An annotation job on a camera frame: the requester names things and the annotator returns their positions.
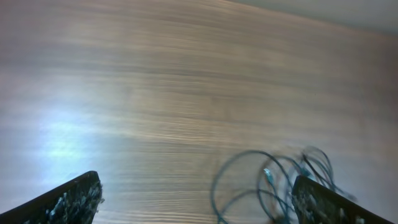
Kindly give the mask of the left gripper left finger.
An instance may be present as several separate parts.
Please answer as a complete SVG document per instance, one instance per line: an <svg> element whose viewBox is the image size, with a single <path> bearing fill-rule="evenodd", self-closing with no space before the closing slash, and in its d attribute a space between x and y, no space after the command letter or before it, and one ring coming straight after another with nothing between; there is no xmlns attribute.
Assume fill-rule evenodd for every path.
<svg viewBox="0 0 398 224"><path fill-rule="evenodd" d="M1 223L91 224L103 202L103 185L91 170L2 213Z"/></svg>

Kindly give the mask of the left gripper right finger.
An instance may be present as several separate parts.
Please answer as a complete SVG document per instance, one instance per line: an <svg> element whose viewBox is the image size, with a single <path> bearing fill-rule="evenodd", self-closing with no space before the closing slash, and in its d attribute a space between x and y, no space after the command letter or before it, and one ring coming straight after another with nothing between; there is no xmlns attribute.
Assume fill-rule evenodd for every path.
<svg viewBox="0 0 398 224"><path fill-rule="evenodd" d="M299 224L392 224L303 175L295 180L292 204Z"/></svg>

